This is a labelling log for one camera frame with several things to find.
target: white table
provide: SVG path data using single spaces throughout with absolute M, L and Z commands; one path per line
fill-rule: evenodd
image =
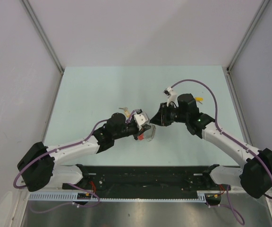
M 141 108 L 153 117 L 167 98 L 163 90 L 182 79 L 197 79 L 215 93 L 219 123 L 242 138 L 237 116 L 221 66 L 67 67 L 61 82 L 44 144 L 63 144 L 85 137 L 93 126 L 119 107 Z M 201 85 L 185 82 L 175 90 L 203 97 L 200 111 L 214 117 L 214 102 Z M 109 166 L 236 165 L 213 144 L 192 136 L 184 124 L 158 127 L 151 142 L 133 137 L 115 141 L 109 150 L 67 164 Z

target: shiny floor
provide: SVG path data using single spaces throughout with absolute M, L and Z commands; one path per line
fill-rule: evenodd
M 245 219 L 245 226 L 272 227 L 265 198 L 232 194 L 231 200 Z M 30 201 L 34 210 L 47 210 L 62 202 Z M 222 204 L 228 204 L 226 196 Z M 208 208 L 203 203 L 105 202 L 93 208 L 60 207 L 45 214 L 27 209 L 22 227 L 239 227 L 227 208 Z

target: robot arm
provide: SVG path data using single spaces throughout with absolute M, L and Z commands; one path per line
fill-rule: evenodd
M 138 136 L 151 128 L 146 113 L 141 110 L 137 111 L 129 122 L 126 122 L 126 117 L 120 113 L 113 114 L 105 121 L 106 123 L 93 130 L 89 137 L 69 144 L 45 147 L 42 142 L 35 143 L 17 165 L 28 190 L 34 192 L 48 184 L 59 186 L 63 183 L 78 183 L 84 177 L 81 170 L 83 167 L 61 164 L 84 155 L 103 152 L 114 146 L 115 140 L 123 137 L 133 135 L 137 140 Z
M 196 100 L 191 94 L 179 95 L 176 107 L 172 102 L 175 101 L 177 93 L 171 87 L 164 93 L 168 96 L 168 102 L 160 104 L 158 113 L 150 121 L 152 124 L 169 126 L 173 122 L 184 123 L 192 135 L 211 142 L 239 164 L 240 168 L 219 165 L 209 167 L 205 174 L 216 184 L 243 187 L 254 198 L 260 198 L 272 187 L 264 166 L 255 157 L 258 156 L 266 164 L 272 175 L 271 150 L 266 148 L 262 151 L 226 133 L 215 119 L 199 112 Z

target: wall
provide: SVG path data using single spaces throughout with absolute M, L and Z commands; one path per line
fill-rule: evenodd
M 272 3 L 232 76 L 253 143 L 272 149 Z
M 30 0 L 64 66 L 227 66 L 261 2 Z
M 0 0 L 0 201 L 10 192 L 5 218 L 16 198 L 16 165 L 42 139 L 59 80 L 21 3 Z

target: orange object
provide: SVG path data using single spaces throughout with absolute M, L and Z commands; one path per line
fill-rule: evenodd
M 138 136 L 139 140 L 143 140 L 144 139 L 144 134 L 142 133 L 140 136 Z

